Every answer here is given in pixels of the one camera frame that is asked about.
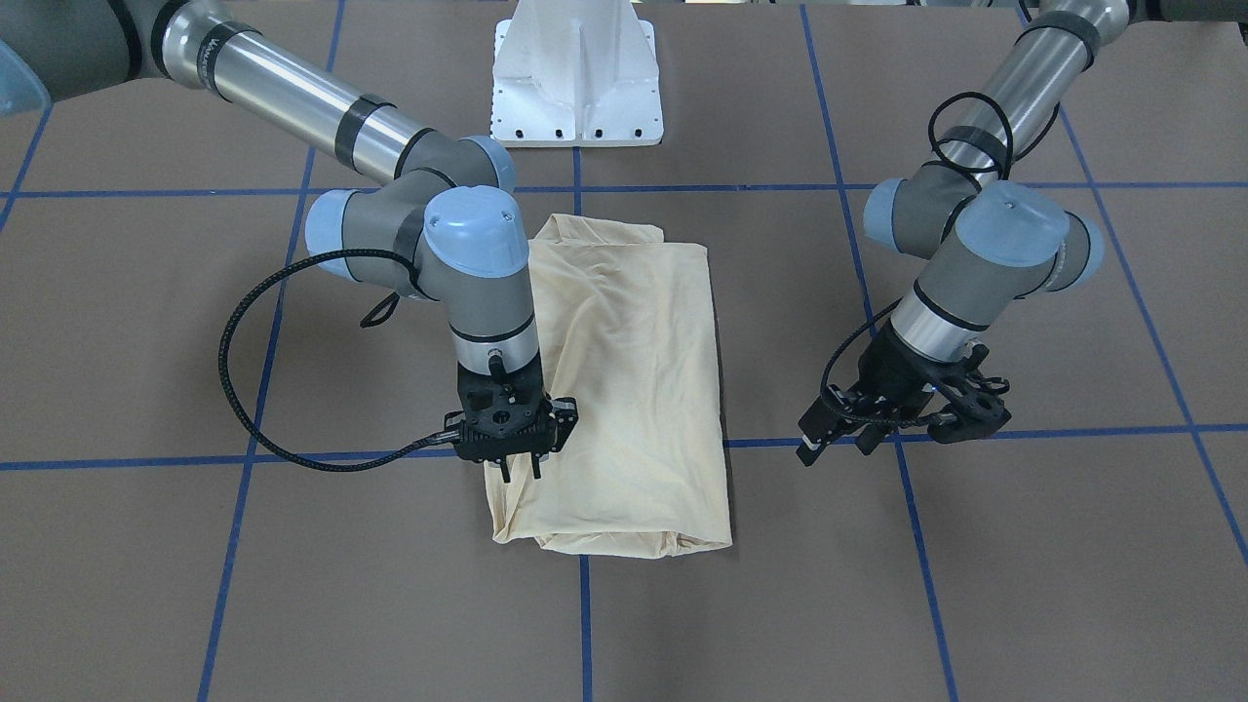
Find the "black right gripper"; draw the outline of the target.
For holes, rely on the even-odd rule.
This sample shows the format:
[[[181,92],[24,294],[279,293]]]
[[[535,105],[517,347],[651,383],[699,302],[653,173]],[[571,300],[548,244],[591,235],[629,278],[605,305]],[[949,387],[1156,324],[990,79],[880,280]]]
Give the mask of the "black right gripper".
[[[458,431],[456,453],[468,461],[498,461],[504,485],[512,483],[513,453],[530,453],[530,476],[540,480],[543,453],[562,450],[579,418],[573,397],[545,392],[539,356],[502,378],[459,366],[456,391],[462,410],[443,422]]]

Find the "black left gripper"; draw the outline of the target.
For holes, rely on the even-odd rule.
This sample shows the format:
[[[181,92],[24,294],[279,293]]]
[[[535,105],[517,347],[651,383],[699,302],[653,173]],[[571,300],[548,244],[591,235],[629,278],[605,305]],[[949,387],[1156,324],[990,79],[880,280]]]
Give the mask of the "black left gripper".
[[[816,397],[799,418],[799,462],[812,466],[830,443],[854,433],[859,452],[870,456],[892,432],[929,428],[942,418],[940,410],[948,401],[924,378],[922,361],[934,363],[891,326],[879,329],[857,361],[857,381],[845,391],[826,383],[824,397]]]

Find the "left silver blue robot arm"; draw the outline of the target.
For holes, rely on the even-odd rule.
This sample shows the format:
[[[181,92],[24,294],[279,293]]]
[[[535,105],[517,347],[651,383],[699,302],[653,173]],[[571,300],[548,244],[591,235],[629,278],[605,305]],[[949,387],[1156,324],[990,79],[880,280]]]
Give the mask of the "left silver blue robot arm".
[[[940,132],[909,179],[886,179],[862,212],[869,237],[924,259],[914,284],[861,325],[871,341],[857,378],[821,378],[799,418],[797,458],[812,465],[841,437],[874,453],[889,436],[924,428],[936,443],[990,437],[1010,421],[1007,378],[982,372],[983,334],[1016,299],[1083,284],[1104,259],[1104,235],[1013,179],[1046,137],[1061,97],[1138,9],[1133,1],[1042,1],[1007,57]]]

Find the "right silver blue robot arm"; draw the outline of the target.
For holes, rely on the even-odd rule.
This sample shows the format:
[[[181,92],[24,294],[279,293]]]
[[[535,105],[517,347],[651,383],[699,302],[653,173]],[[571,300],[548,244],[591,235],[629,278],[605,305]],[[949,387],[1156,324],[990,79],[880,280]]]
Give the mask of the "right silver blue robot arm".
[[[377,185],[318,196],[305,222],[307,257],[255,285],[223,326],[218,382],[255,442],[324,472],[364,471],[451,445],[464,461],[495,465],[504,483],[518,458],[540,477],[543,458],[565,448],[578,405],[545,388],[529,244],[505,147],[485,135],[446,137],[388,99],[286,52],[222,1],[2,4],[4,115],[42,112],[144,77],[245,107]],[[300,456],[261,431],[235,391],[230,347],[260,297],[312,267],[387,290],[363,329],[384,324],[402,299],[446,306],[461,408],[441,431],[352,465]]]

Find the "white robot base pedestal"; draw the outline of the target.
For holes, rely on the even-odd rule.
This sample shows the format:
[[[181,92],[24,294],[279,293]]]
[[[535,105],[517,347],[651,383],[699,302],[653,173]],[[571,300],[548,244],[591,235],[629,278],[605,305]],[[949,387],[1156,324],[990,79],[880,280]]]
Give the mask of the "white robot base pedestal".
[[[654,26],[629,1],[519,1],[493,34],[490,137],[644,147],[664,136]]]

